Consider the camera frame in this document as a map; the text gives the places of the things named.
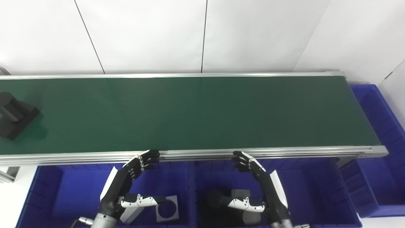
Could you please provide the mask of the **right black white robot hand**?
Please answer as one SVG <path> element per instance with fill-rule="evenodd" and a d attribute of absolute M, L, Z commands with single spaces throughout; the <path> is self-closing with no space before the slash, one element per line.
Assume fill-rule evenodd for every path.
<path fill-rule="evenodd" d="M 272 228 L 292 228 L 288 202 L 278 173 L 267 173 L 266 169 L 251 155 L 242 151 L 233 151 L 232 161 L 239 172 L 249 172 L 258 181 L 263 198 L 259 204 L 251 204 L 248 197 L 221 197 L 223 206 L 248 212 L 263 213 Z"/>

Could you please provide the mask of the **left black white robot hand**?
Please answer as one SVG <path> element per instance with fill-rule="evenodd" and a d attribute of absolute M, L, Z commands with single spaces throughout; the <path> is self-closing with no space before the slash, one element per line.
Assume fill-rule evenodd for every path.
<path fill-rule="evenodd" d="M 100 195 L 100 206 L 97 214 L 102 218 L 120 219 L 125 209 L 156 206 L 165 203 L 164 196 L 142 196 L 129 193 L 133 182 L 146 170 L 154 169 L 160 152 L 149 149 L 134 156 L 120 170 L 114 168 L 107 179 Z"/>

